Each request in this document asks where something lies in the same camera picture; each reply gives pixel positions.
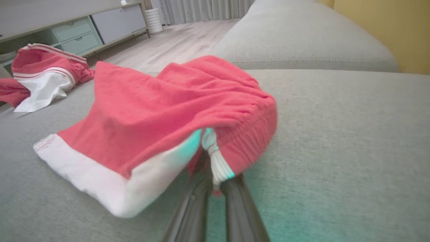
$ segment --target white stripe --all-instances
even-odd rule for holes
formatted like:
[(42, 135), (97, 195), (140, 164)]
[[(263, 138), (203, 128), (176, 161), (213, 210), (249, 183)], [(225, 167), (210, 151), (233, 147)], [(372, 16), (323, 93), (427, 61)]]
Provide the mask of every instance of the white stripe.
[(61, 68), (61, 67), (50, 67), (50, 68), (45, 69), (44, 71), (41, 71), (41, 72), (38, 72), (38, 73), (32, 73), (32, 74), (14, 72), (13, 73), (13, 78), (16, 79), (16, 80), (26, 80), (26, 79), (29, 79), (29, 78), (37, 77), (38, 75), (46, 74), (48, 72), (57, 72), (57, 73), (63, 74), (63, 75), (65, 75), (73, 83), (73, 85), (76, 84), (75, 83), (75, 78), (70, 73), (70, 71), (68, 71), (68, 70), (66, 70), (64, 68)]
[(64, 51), (64, 50), (57, 49), (57, 48), (52, 47), (50, 45), (45, 45), (45, 44), (42, 44), (42, 43), (34, 43), (34, 44), (30, 44), (30, 45), (31, 46), (35, 46), (35, 47), (43, 47), (43, 48), (46, 48), (47, 50), (50, 50), (50, 51), (53, 51), (53, 52), (61, 52), (61, 53), (64, 53), (64, 54), (69, 54), (69, 55), (72, 55), (72, 57), (78, 58), (78, 59), (86, 62), (86, 58), (83, 58), (81, 56), (77, 56), (77, 55), (75, 55), (73, 53), (70, 53), (70, 52), (67, 52), (67, 51)]
[(217, 145), (217, 134), (214, 129), (206, 128), (202, 139), (202, 147), (207, 150), (211, 156), (211, 169), (213, 174), (213, 183), (215, 188), (223, 181), (234, 177), (234, 172), (231, 170), (224, 156), (219, 151)]
[(50, 46), (47, 46), (47, 45), (44, 45), (44, 44), (37, 44), (37, 43), (35, 43), (35, 44), (28, 44), (26, 47), (23, 47), (23, 49), (24, 50), (30, 50), (30, 49), (44, 50), (44, 51), (47, 51), (47, 52), (51, 52), (51, 53), (54, 53), (54, 54), (61, 55), (63, 57), (66, 57), (67, 59), (76, 60), (76, 61), (79, 61), (80, 63), (86, 64), (86, 59), (83, 58), (83, 57), (74, 55), (72, 53), (69, 53), (69, 52), (66, 52), (66, 51), (63, 51), (63, 50), (60, 50), (60, 49), (56, 49), (58, 51), (55, 51), (55, 50), (51, 49), (51, 48), (54, 48), (54, 47), (51, 47), (51, 48), (49, 48), (49, 47)]
[(178, 146), (149, 158), (132, 170), (129, 180), (72, 149), (52, 134), (36, 143), (36, 153), (77, 189), (97, 199), (117, 217), (134, 217), (163, 193), (200, 145), (201, 130)]

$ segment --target yellow wall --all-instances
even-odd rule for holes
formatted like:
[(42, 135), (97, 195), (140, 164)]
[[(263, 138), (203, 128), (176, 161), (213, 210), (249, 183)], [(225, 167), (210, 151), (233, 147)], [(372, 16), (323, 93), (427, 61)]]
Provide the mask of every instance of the yellow wall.
[(319, 1), (331, 8), (333, 8), (333, 6), (335, 5), (335, 0), (319, 0)]
[(335, 0), (334, 10), (388, 47), (401, 72), (430, 74), (430, 0)]

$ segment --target clothing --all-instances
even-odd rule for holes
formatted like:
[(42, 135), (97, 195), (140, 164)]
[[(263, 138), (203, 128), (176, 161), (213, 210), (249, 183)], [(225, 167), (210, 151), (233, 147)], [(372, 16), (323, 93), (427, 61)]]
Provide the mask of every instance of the clothing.
[(104, 62), (96, 70), (88, 116), (34, 149), (115, 216), (137, 215), (200, 148), (219, 185), (249, 168), (275, 134), (274, 98), (220, 58), (173, 63), (157, 78)]
[(11, 103), (15, 112), (42, 109), (94, 77), (85, 58), (37, 43), (18, 51), (12, 72), (13, 79), (0, 79), (0, 100)]

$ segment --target wooden floor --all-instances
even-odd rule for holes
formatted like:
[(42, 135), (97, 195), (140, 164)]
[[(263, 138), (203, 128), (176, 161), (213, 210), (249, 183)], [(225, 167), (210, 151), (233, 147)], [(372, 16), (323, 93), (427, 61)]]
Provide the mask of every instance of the wooden floor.
[(164, 26), (160, 34), (122, 43), (99, 59), (144, 73), (160, 72), (171, 62), (184, 63), (207, 55), (239, 19)]

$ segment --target red fabric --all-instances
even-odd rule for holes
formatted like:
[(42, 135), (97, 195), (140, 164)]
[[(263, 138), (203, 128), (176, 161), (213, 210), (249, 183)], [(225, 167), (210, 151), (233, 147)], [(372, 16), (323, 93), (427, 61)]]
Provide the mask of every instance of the red fabric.
[[(126, 178), (142, 162), (207, 127), (215, 129), (222, 155), (240, 173), (275, 133), (274, 98), (217, 57), (170, 64), (157, 78), (104, 62), (96, 70), (88, 116), (58, 135)], [(241, 150), (232, 154), (234, 149)]]
[[(29, 44), (18, 51), (12, 63), (13, 78), (32, 78), (29, 74), (40, 74), (52, 67), (70, 72), (75, 85), (94, 78), (95, 70), (90, 70), (86, 59), (44, 44)], [(19, 81), (0, 78), (0, 101), (18, 106), (30, 96), (30, 91)]]
[(30, 96), (30, 91), (13, 78), (0, 79), (0, 101), (8, 102), (16, 108), (24, 99)]

